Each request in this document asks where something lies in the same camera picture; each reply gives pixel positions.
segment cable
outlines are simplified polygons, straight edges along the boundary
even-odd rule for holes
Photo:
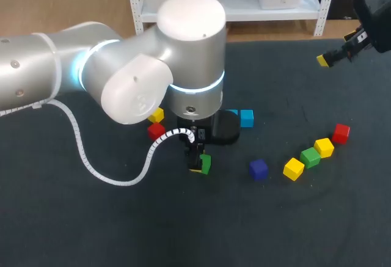
[[[158,145],[160,145],[163,141],[165,141],[169,137],[172,137],[172,136],[174,136],[176,134],[186,134],[188,136],[188,138],[189,138],[189,142],[190,143],[194,142],[194,134],[193,134],[193,132],[191,130],[188,130],[186,128],[177,128],[175,130],[168,131],[165,134],[163,134],[162,136],[160,136],[159,139],[154,141],[152,146],[149,148],[149,151],[148,151],[147,157],[145,159],[145,163],[144,163],[144,166],[143,166],[143,168],[141,170],[141,173],[134,180],[130,180],[130,181],[112,180],[112,179],[110,179],[108,177],[105,177],[104,175],[100,174],[99,172],[97,172],[92,167],[92,165],[89,163],[89,161],[87,159],[87,156],[86,156],[86,153],[84,152],[84,147],[83,147],[83,143],[82,143],[81,136],[80,136],[80,130],[79,130],[78,122],[76,121],[75,116],[73,115],[71,110],[65,104],[63,104],[62,102],[57,101],[57,100],[51,100],[51,101],[47,102],[46,104],[51,104],[51,105],[57,106],[58,108],[63,110],[65,112],[65,114],[67,115],[67,117],[69,118],[69,121],[71,121],[73,132],[75,133],[76,144],[78,146],[80,158],[81,158],[81,161],[83,162],[84,166],[86,167],[86,169],[91,174],[93,174],[95,177],[99,178],[101,181],[104,181],[105,183],[109,183],[109,184],[114,185],[114,186],[132,186],[132,185],[135,185],[136,183],[140,182],[145,177],[145,175],[147,174],[147,171],[149,169],[149,166],[150,166],[150,163],[151,163],[151,160],[152,160],[152,156],[153,156],[156,148],[158,147]],[[16,109],[13,109],[14,111],[10,111],[9,113],[12,113],[12,112],[15,112],[15,111],[19,111],[21,109],[24,109],[24,108],[27,108],[27,107],[31,107],[33,105],[34,104],[23,106],[22,108],[16,108]]]

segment toy block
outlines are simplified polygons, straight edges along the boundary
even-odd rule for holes
[[[166,129],[160,123],[155,122],[148,128],[148,135],[153,140],[156,141],[159,137],[166,133]]]
[[[252,110],[240,110],[240,127],[241,128],[254,127],[254,113]]]
[[[231,111],[235,113],[236,115],[239,115],[239,111],[237,109],[227,109],[227,111]]]
[[[161,108],[158,108],[149,118],[148,120],[150,122],[161,122],[164,118],[164,110]]]
[[[262,159],[250,162],[250,175],[254,180],[265,179],[268,174],[268,166]]]
[[[320,154],[315,150],[315,148],[309,148],[300,154],[300,162],[304,163],[306,169],[318,165],[320,159]]]
[[[335,127],[335,131],[331,140],[334,143],[346,144],[346,142],[349,139],[349,133],[350,133],[350,127],[338,123],[337,126]]]
[[[313,147],[320,154],[320,158],[330,157],[334,151],[334,146],[328,138],[317,140]]]
[[[303,173],[304,164],[296,158],[292,158],[283,168],[283,174],[295,181]]]
[[[201,154],[200,158],[202,160],[202,170],[201,173],[208,175],[210,166],[211,166],[211,160],[212,157],[207,154]]]

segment wooden floor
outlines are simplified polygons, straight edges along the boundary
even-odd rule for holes
[[[129,0],[0,0],[0,12],[0,36],[57,32],[85,21],[100,21],[125,38],[135,34]],[[315,23],[229,23],[228,40],[313,39]],[[328,21],[322,38],[341,38],[358,24],[357,21]]]
[[[356,20],[327,21],[322,37],[314,37],[316,21],[262,21],[228,23],[228,41],[310,40],[342,38],[359,26]]]

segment dark gray mat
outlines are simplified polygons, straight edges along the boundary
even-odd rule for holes
[[[117,188],[84,168],[58,108],[1,118],[0,266],[390,266],[391,54],[319,68],[316,56],[340,44],[228,45],[223,108],[253,109],[255,128],[208,147],[209,176],[189,173],[171,139],[142,183]],[[84,94],[59,99],[93,166],[138,174],[148,122],[118,125]],[[283,165],[337,122],[351,126],[348,144],[289,182]],[[263,182],[247,172],[258,158]]]

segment red cube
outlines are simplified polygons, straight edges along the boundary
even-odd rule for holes
[[[350,132],[350,127],[338,123],[337,126],[335,127],[334,135],[332,136],[332,141],[338,144],[345,144],[349,138],[349,132]]]
[[[166,133],[166,129],[164,128],[164,126],[162,126],[160,123],[158,122],[155,122],[153,125],[151,125],[149,128],[148,128],[148,135],[149,137],[153,140],[153,141],[156,141],[157,139],[159,139],[159,137],[162,135],[162,134],[165,134]]]

